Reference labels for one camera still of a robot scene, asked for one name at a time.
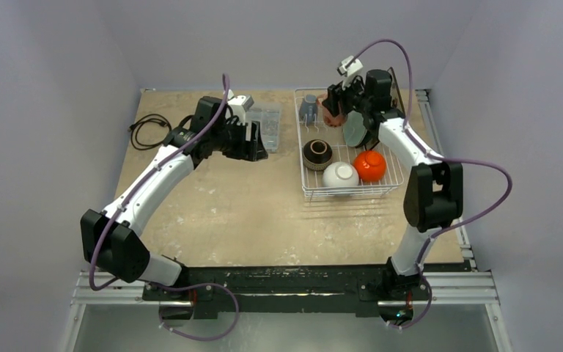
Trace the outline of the pink flowered mug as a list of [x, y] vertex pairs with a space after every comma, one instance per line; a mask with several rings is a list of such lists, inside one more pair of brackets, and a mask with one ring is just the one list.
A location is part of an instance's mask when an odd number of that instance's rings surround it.
[[323, 101], [327, 98], [327, 94], [321, 94], [317, 96], [317, 106], [320, 108], [323, 122], [332, 128], [342, 127], [347, 121], [347, 117], [344, 114], [333, 115], [329, 109], [323, 105]]

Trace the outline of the grey printed mug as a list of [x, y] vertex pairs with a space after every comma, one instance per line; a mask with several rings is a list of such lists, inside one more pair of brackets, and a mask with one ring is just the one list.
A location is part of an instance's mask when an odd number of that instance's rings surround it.
[[318, 115], [317, 96], [305, 95], [299, 107], [299, 118], [304, 124], [309, 125], [316, 121]]

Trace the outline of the light green round plate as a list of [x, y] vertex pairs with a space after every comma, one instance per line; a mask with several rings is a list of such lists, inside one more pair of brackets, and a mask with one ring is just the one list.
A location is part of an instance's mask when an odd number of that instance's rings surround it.
[[364, 126], [361, 113], [351, 111], [342, 126], [343, 139], [348, 147], [363, 147], [372, 141], [372, 134]]

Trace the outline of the brown rimmed beige bowl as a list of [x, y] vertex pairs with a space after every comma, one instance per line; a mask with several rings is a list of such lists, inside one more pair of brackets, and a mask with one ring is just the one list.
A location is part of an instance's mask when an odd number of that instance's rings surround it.
[[302, 161], [307, 169], [322, 172], [332, 163], [333, 150], [322, 139], [310, 140], [302, 147]]

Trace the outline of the square floral plate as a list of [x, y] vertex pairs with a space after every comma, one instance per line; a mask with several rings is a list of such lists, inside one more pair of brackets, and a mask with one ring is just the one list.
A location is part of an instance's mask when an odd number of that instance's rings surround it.
[[393, 67], [389, 67], [387, 72], [391, 76], [391, 87], [390, 87], [390, 96], [391, 96], [391, 107], [397, 110], [400, 110], [402, 116], [406, 116], [405, 104], [403, 102], [403, 96], [401, 95], [400, 88], [397, 82], [397, 76], [394, 71]]

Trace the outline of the white bowl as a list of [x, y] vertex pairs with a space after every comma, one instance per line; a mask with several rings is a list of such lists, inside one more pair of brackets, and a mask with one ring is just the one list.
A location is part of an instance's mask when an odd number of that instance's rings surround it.
[[337, 161], [325, 168], [322, 174], [323, 188], [334, 196], [350, 196], [359, 184], [359, 176], [353, 165]]

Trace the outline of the orange bowl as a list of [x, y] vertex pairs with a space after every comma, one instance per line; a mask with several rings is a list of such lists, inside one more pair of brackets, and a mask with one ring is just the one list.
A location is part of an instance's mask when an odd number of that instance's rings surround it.
[[359, 179], [364, 182], [374, 183], [380, 181], [386, 174], [386, 159], [374, 150], [359, 153], [353, 160]]

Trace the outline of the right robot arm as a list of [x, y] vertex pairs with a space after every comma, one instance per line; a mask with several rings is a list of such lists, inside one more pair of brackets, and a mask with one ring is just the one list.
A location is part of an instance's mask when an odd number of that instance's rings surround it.
[[327, 89], [323, 109], [332, 115], [361, 115], [369, 134], [388, 147], [408, 171], [402, 203], [408, 223], [395, 253], [386, 262], [378, 287], [400, 298], [423, 279], [426, 256], [442, 230], [463, 212], [463, 167], [430, 155], [430, 148], [400, 108], [393, 104], [393, 77], [387, 70], [366, 75], [339, 70], [342, 80]]

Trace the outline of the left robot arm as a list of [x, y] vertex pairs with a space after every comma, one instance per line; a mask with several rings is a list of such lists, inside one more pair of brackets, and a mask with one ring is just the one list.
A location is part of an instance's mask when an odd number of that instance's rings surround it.
[[154, 159], [136, 180], [102, 211], [81, 217], [84, 259], [124, 282], [161, 284], [172, 300], [185, 297], [189, 280], [176, 260], [151, 253], [140, 240], [148, 221], [171, 190], [214, 152], [241, 161], [268, 157], [260, 124], [246, 118], [249, 95], [200, 98], [194, 114], [184, 118], [161, 142]]

